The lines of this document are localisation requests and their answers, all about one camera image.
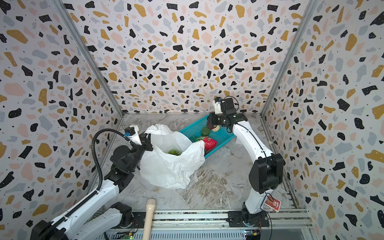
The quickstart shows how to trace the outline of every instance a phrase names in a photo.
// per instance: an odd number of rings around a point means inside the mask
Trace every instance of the green fruit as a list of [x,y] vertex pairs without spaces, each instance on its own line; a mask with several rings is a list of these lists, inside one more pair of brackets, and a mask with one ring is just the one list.
[[180,156],[179,151],[178,151],[178,150],[175,150],[175,149],[169,151],[168,154],[172,154],[172,155],[175,155],[175,156]]
[[209,128],[203,127],[203,129],[201,130],[201,136],[207,137],[210,132],[211,130],[209,130]]

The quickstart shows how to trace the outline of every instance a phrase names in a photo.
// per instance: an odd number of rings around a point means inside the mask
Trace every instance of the black cable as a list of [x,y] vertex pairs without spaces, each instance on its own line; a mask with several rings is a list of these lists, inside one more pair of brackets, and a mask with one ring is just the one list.
[[[95,166],[96,166],[96,169],[97,169],[97,172],[99,173],[99,184],[96,188],[96,190],[100,190],[101,188],[101,185],[103,184],[103,172],[101,171],[101,167],[100,167],[100,164],[99,164],[99,161],[97,160],[97,156],[96,156],[96,149],[95,149],[95,143],[96,143],[96,139],[97,137],[103,133],[103,132],[114,132],[120,136],[122,136],[123,138],[127,138],[126,136],[124,136],[124,134],[122,134],[121,132],[115,130],[115,129],[112,129],[112,128],[104,128],[104,129],[101,129],[100,131],[98,131],[94,136],[93,136],[93,139],[92,139],[92,144],[91,144],[91,152],[92,152],[92,157],[93,157],[93,160],[95,162]],[[135,147],[137,148],[137,145],[134,144],[132,141],[130,142],[130,144],[132,145],[132,147]]]
[[136,231],[133,234],[137,233],[137,230],[139,229],[139,220],[137,220],[137,219],[135,219],[135,220],[137,222],[137,228],[136,228]]
[[262,148],[262,146],[260,145],[260,143],[259,143],[259,141],[257,141],[257,139],[256,139],[256,137],[252,134],[252,132],[251,131],[249,131],[246,127],[244,127],[243,125],[241,125],[241,124],[238,124],[237,123],[237,125],[239,125],[239,126],[241,126],[241,127],[243,127],[243,128],[245,128],[251,135],[252,135],[252,137],[256,140],[256,142],[257,142],[257,144],[259,144],[259,147],[261,148],[261,149],[263,149]]
[[271,237],[272,237],[272,219],[271,217],[269,216],[268,212],[266,212],[268,217],[269,217],[269,221],[271,222],[271,236],[269,237],[269,240],[271,240]]
[[271,201],[271,202],[274,202],[274,201],[275,201],[275,199],[272,197],[272,195],[271,195],[269,192],[266,193],[266,192],[264,191],[264,193],[265,193],[266,197],[269,199],[269,201]]
[[232,97],[232,96],[226,96],[223,99],[226,99],[227,97],[231,97],[231,98],[234,98],[236,100],[236,102],[237,102],[237,109],[236,109],[236,111],[239,110],[240,105],[239,105],[239,102],[237,101],[237,99],[235,97]]
[[104,232],[104,238],[105,238],[105,240],[109,240],[109,238],[107,236],[107,232]]
[[[101,185],[103,184],[103,172],[101,171],[101,167],[100,167],[100,164],[99,164],[99,161],[97,160],[97,156],[96,156],[96,150],[95,150],[95,143],[96,143],[96,139],[97,137],[103,133],[103,132],[106,132],[106,131],[109,131],[109,132],[114,132],[120,136],[122,136],[123,138],[125,138],[126,140],[127,137],[124,136],[124,134],[122,134],[121,132],[115,130],[115,129],[111,129],[111,128],[105,128],[105,129],[101,129],[100,131],[98,131],[94,136],[93,136],[93,139],[92,139],[92,144],[91,144],[91,151],[92,151],[92,157],[93,157],[93,160],[95,162],[95,166],[96,166],[96,169],[97,169],[97,172],[99,174],[99,184],[96,188],[96,190],[94,192],[92,192],[87,198],[85,198],[83,201],[81,201],[78,205],[76,205],[72,210],[70,210],[67,214],[64,215],[64,217],[60,218],[57,222],[55,222],[51,227],[49,227],[45,232],[43,232],[38,238],[37,240],[45,240],[49,234],[52,232],[53,229],[55,229],[58,225],[60,225],[63,221],[65,221],[69,216],[71,216],[76,210],[78,210],[81,206],[83,206],[89,199],[91,199],[93,196],[95,196],[98,191],[100,190],[101,188]],[[137,148],[137,145],[134,144],[132,141],[129,142],[132,147],[135,147]]]

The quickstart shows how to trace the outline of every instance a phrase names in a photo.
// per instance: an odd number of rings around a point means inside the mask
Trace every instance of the brown round object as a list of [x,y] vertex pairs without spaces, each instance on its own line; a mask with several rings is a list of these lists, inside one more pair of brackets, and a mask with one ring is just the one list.
[[209,130],[212,130],[212,129],[215,128],[215,126],[213,126],[210,122],[207,121],[207,128],[208,128]]

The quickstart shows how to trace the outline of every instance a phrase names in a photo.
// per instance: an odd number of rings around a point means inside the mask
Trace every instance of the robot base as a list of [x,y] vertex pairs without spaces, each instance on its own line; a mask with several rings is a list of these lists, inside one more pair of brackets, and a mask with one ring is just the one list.
[[241,211],[229,211],[228,219],[229,227],[253,227],[260,225],[269,227],[269,221],[266,211],[262,210],[256,214],[250,214],[243,203]]

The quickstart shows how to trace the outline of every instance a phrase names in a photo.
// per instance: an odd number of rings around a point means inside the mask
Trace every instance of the white plastic bag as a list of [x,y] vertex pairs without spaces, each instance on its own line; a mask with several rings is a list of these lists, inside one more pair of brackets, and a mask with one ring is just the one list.
[[[184,134],[172,132],[163,124],[152,125],[145,133],[151,134],[153,151],[145,151],[141,158],[141,177],[159,187],[186,188],[189,176],[205,162],[204,141],[192,143]],[[173,149],[182,154],[168,154]]]

